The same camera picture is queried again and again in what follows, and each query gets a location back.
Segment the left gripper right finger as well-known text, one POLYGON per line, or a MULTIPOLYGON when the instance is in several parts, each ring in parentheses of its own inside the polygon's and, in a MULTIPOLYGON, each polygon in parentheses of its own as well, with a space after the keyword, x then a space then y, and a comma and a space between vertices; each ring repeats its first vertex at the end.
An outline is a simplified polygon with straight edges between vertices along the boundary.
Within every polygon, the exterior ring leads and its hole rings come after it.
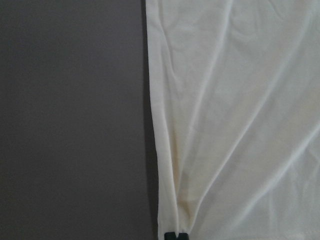
POLYGON ((189 235, 186 232, 180 232, 177 236, 177 240, 189 240, 189 235))

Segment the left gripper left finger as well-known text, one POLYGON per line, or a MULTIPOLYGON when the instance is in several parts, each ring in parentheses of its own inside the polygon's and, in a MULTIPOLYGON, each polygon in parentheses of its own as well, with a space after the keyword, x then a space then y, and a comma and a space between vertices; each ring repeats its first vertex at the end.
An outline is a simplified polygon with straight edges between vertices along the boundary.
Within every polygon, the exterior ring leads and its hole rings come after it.
POLYGON ((175 232, 166 232, 164 234, 164 240, 177 240, 175 232))

